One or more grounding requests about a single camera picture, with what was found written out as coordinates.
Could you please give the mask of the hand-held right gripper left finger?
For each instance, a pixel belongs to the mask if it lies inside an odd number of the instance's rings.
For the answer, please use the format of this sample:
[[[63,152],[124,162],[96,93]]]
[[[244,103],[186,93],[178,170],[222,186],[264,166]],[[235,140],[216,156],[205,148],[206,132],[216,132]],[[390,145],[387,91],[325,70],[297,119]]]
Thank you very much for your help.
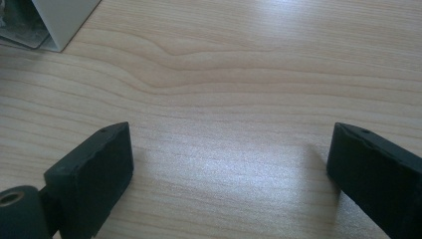
[[[106,126],[50,167],[48,194],[59,200],[62,239],[91,239],[100,231],[133,175],[129,124]]]

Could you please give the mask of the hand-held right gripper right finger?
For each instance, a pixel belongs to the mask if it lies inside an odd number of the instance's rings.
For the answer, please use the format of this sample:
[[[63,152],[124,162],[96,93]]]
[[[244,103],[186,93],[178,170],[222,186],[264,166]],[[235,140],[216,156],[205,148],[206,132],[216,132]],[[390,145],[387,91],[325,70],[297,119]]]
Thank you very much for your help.
[[[422,239],[422,158],[355,125],[334,125],[326,170],[391,239]]]

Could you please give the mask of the clear plastic storage box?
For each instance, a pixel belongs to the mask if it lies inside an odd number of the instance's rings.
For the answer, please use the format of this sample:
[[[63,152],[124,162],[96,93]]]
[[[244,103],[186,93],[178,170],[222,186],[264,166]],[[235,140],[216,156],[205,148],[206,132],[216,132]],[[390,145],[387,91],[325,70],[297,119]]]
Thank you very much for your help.
[[[0,0],[0,44],[63,51],[102,0]]]

